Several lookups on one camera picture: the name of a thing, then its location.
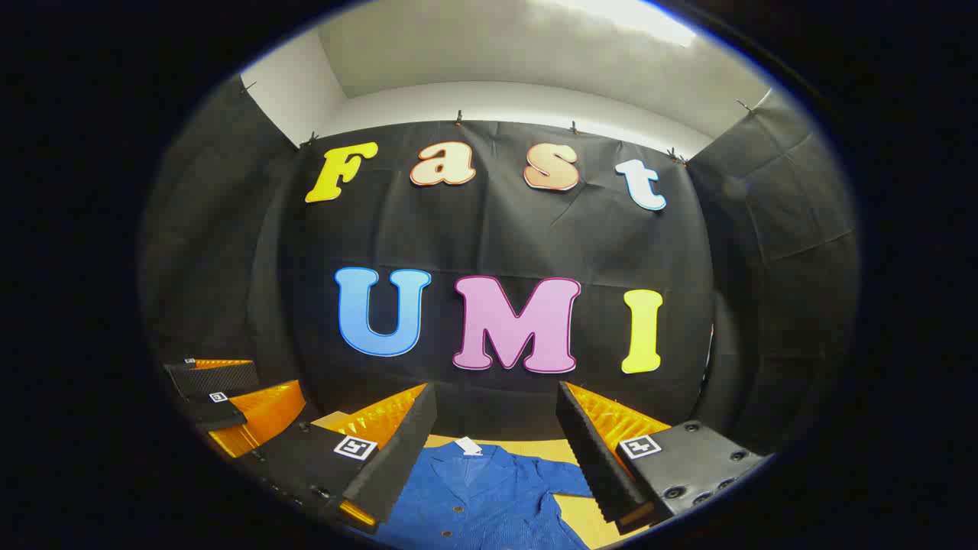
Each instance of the white wall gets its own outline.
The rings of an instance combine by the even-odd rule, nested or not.
[[[638,107],[564,88],[515,82],[444,82],[347,99],[314,29],[242,73],[261,110],[293,144],[319,136],[400,122],[463,119],[528,122],[569,128],[689,159],[712,140]]]
[[[384,90],[344,102],[317,130],[324,136],[399,122],[502,120],[570,128],[690,158],[711,138],[664,116],[563,88],[515,82],[445,82]]]
[[[313,131],[322,133],[346,101],[315,27],[245,69],[242,82],[254,82],[248,93],[296,146]]]

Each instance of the shirt sleeve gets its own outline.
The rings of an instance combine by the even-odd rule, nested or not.
[[[548,485],[550,492],[571,494],[575,496],[594,496],[591,488],[584,481],[581,469],[567,462],[552,462],[538,458],[534,461],[537,474]]]

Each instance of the shirt tag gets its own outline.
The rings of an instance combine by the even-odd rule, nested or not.
[[[482,447],[476,445],[475,441],[469,439],[467,435],[461,439],[456,439],[455,444],[461,447],[465,451],[463,454],[467,456],[482,456]]]

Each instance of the white ceiling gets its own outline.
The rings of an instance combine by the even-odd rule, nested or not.
[[[436,82],[541,84],[716,137],[744,115],[735,100],[753,106],[770,88],[699,32],[684,48],[542,0],[375,0],[319,35],[349,98]]]

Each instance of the yellow letter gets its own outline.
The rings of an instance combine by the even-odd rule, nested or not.
[[[443,157],[435,155],[444,152]],[[446,141],[429,145],[418,153],[418,162],[411,170],[411,181],[415,185],[435,185],[445,182],[449,185],[462,185],[473,177],[472,147],[460,141]]]
[[[523,179],[530,187],[567,191],[577,185],[580,174],[571,165],[577,161],[577,153],[566,145],[534,145],[526,152],[526,161],[530,165],[523,168]]]
[[[632,310],[632,343],[621,362],[625,374],[646,373],[659,368],[662,358],[655,352],[656,321],[662,295],[656,291],[628,291],[625,303]]]
[[[323,171],[319,173],[316,186],[306,194],[306,203],[317,203],[319,201],[332,201],[339,197],[340,189],[336,187],[336,180],[343,176],[343,183],[349,183],[353,176],[357,175],[360,169],[360,157],[372,159],[377,154],[377,144],[374,142],[351,145],[349,147],[338,147],[326,151],[324,157],[326,163],[323,164]]]

